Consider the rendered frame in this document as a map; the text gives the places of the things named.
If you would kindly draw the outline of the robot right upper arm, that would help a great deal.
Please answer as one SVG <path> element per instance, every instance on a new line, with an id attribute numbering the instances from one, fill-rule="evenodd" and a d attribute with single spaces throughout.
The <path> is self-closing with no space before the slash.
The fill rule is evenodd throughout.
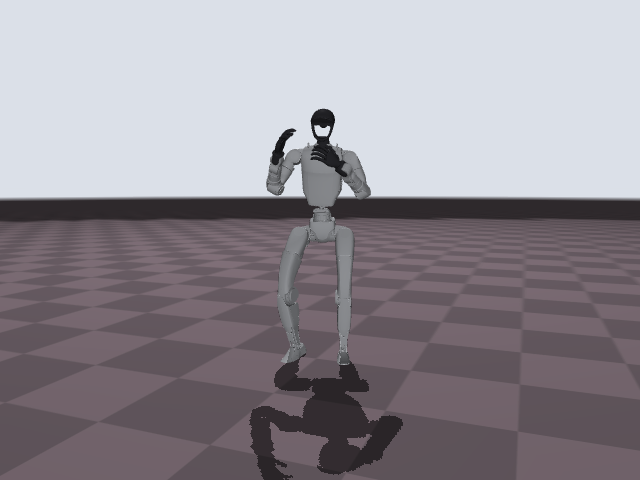
<path id="1" fill-rule="evenodd" d="M 283 193 L 284 184 L 289 179 L 292 172 L 294 171 L 294 168 L 293 168 L 294 165 L 298 165 L 301 163 L 302 152 L 303 152 L 303 149 L 292 149 L 287 153 L 285 160 L 282 163 L 280 184 L 277 186 L 272 186 L 269 184 L 267 187 L 267 191 L 271 192 L 276 196 L 281 195 Z"/>

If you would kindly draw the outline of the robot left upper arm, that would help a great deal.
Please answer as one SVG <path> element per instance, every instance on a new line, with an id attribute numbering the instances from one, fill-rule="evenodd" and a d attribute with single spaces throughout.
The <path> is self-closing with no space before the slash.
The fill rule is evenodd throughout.
<path id="1" fill-rule="evenodd" d="M 356 175 L 360 179 L 362 179 L 364 183 L 366 183 L 365 173 L 363 171 L 362 165 L 357 155 L 353 151 L 349 151 L 349 150 L 341 150 L 341 151 L 342 151 L 343 161 L 349 164 L 352 167 L 352 170 L 356 173 Z M 371 195 L 371 194 L 369 195 L 365 191 L 362 191 L 360 193 L 354 193 L 354 194 L 358 200 L 362 200 Z"/>

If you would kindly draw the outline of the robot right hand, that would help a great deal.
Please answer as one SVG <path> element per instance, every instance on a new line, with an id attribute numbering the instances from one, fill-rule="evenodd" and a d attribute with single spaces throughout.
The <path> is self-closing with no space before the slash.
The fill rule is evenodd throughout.
<path id="1" fill-rule="evenodd" d="M 286 141 L 288 140 L 289 137 L 291 137 L 293 135 L 293 133 L 291 132 L 295 132 L 295 129 L 288 129 L 286 130 L 280 137 L 279 140 L 276 143 L 275 146 L 275 150 L 273 150 L 272 152 L 272 164 L 277 165 L 279 163 L 279 159 L 282 158 L 284 156 L 284 152 L 283 152 L 283 148 L 285 146 Z"/>

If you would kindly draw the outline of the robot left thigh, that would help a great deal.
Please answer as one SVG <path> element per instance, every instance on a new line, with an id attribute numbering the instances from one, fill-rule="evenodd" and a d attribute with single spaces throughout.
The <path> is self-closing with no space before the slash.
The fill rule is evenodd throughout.
<path id="1" fill-rule="evenodd" d="M 335 225 L 335 250 L 337 262 L 337 290 L 335 304 L 351 297 L 352 268 L 354 260 L 354 234 L 350 228 Z"/>

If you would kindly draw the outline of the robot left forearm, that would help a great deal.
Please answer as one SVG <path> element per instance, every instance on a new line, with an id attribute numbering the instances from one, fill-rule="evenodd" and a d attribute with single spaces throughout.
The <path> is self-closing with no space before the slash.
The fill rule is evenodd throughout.
<path id="1" fill-rule="evenodd" d="M 342 176 L 343 181 L 351 187 L 354 193 L 360 193 L 362 191 L 365 191 L 369 195 L 371 194 L 371 190 L 369 186 L 366 183 L 364 183 L 363 180 L 356 175 L 356 173 L 352 170 L 352 167 L 349 164 L 344 163 L 341 169 L 347 174 L 346 177 Z"/>

